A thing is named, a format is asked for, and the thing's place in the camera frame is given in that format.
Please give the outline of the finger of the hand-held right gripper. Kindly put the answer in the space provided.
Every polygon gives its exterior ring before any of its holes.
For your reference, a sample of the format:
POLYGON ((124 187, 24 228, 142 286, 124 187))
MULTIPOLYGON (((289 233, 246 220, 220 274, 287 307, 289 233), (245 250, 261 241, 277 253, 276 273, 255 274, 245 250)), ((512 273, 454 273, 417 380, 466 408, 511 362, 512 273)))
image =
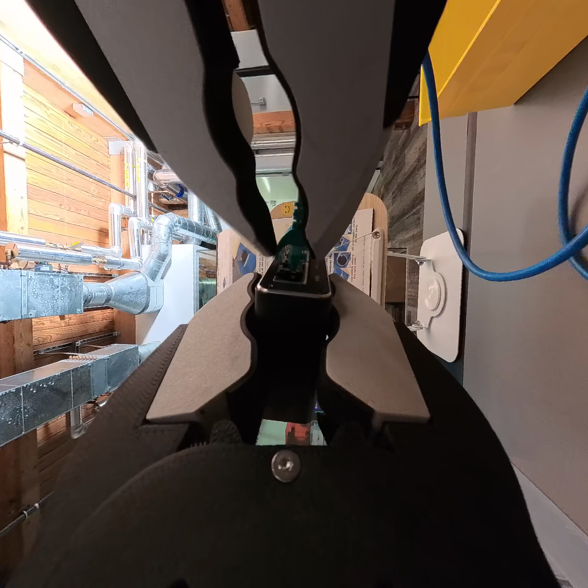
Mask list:
POLYGON ((327 254, 352 220, 387 141, 394 1, 259 1, 269 56, 293 95, 293 167, 306 236, 327 254))
POLYGON ((265 254, 276 239, 232 100, 239 64, 220 1, 77 1, 155 150, 265 254))

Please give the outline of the printed instruction sheet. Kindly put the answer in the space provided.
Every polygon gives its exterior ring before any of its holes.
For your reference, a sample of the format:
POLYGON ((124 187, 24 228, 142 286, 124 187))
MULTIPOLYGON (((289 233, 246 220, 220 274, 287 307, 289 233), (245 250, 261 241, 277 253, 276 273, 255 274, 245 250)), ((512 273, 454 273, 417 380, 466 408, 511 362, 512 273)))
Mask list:
MULTIPOLYGON (((371 294, 373 209, 360 209, 326 257, 329 274, 338 275, 364 293, 371 294)), ((273 257, 258 253, 236 231, 217 237, 217 293, 249 273, 263 275, 273 257)))

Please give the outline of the black ethernet splitter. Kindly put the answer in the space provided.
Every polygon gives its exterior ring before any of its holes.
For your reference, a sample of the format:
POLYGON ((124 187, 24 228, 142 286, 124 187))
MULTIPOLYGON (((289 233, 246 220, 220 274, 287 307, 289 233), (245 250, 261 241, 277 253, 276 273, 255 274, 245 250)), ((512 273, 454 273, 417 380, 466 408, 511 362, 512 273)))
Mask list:
POLYGON ((263 418, 312 420, 331 306, 325 261, 302 246, 283 247, 254 290, 252 326, 263 418))

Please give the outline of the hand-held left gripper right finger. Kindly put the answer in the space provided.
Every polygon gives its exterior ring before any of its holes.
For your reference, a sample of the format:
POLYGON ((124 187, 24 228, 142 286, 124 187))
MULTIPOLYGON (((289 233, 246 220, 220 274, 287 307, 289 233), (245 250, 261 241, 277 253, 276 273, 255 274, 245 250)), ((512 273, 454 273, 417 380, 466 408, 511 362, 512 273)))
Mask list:
POLYGON ((339 327, 326 347, 326 375, 367 422, 426 423, 429 410, 394 321, 370 296, 331 275, 339 327))

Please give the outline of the silver ceiling ductwork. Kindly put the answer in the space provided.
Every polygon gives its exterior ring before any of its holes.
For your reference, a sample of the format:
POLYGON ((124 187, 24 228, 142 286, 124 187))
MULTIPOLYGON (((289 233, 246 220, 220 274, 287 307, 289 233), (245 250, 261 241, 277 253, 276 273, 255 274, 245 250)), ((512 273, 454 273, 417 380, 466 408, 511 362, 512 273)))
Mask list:
POLYGON ((82 243, 64 246, 29 235, 1 231, 5 263, 96 265, 126 272, 106 283, 84 285, 72 307, 74 312, 99 306, 109 306, 132 315, 159 311, 164 303, 164 275, 171 264, 173 242, 187 238, 215 248, 217 235, 222 230, 217 214, 198 198, 195 198, 196 220, 172 212, 151 217, 149 180, 178 198, 195 195, 186 190, 173 173, 171 179, 166 180, 169 169, 151 170, 142 143, 126 145, 123 152, 126 189, 120 192, 134 203, 128 206, 112 202, 109 205, 108 247, 82 243))

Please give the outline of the galvanised vent box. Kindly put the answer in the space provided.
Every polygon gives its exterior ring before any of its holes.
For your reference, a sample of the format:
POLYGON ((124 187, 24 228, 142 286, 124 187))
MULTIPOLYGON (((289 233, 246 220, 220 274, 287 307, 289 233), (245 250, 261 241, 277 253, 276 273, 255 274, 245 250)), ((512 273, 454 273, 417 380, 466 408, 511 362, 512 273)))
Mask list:
POLYGON ((113 344, 1 379, 1 445, 109 393, 139 366, 137 345, 113 344))

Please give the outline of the wooden display board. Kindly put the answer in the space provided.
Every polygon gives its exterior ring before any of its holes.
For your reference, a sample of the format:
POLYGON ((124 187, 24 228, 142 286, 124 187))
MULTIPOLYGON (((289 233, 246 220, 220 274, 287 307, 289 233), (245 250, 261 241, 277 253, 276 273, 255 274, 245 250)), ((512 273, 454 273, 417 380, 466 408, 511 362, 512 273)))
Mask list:
POLYGON ((364 194, 341 238, 326 256, 328 274, 338 275, 385 305, 387 211, 382 200, 364 194))

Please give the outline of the yellow plastic bin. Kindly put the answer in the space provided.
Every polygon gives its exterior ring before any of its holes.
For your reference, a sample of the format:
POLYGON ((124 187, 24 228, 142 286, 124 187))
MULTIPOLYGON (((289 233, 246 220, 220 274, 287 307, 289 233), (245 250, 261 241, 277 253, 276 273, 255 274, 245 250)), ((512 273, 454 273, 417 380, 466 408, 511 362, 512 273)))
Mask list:
POLYGON ((439 118, 510 107, 587 37, 587 1, 447 1, 429 53, 439 118))

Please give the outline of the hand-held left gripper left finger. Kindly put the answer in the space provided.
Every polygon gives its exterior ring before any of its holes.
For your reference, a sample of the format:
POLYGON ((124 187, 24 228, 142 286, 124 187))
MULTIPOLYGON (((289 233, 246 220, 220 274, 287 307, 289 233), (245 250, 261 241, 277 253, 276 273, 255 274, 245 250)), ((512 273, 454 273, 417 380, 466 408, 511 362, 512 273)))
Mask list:
POLYGON ((254 363, 245 317, 257 278, 256 273, 241 277, 195 314, 146 414, 148 422, 231 418, 228 395, 246 380, 254 363))

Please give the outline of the spiral duct behind glass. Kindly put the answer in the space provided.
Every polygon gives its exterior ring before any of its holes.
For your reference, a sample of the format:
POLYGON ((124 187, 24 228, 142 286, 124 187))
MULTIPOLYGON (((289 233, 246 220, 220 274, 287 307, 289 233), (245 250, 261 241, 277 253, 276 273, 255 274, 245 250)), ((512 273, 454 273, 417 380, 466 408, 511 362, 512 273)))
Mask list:
POLYGON ((198 306, 200 310, 217 295, 217 269, 199 264, 198 268, 198 306))

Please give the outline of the white stand base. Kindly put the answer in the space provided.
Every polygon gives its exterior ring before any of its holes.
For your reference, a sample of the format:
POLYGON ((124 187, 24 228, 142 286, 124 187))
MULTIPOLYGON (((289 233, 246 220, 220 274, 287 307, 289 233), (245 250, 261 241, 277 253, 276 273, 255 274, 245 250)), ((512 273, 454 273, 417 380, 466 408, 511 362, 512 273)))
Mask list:
POLYGON ((425 240, 420 256, 417 338, 451 363, 459 352, 463 265, 449 232, 425 240))

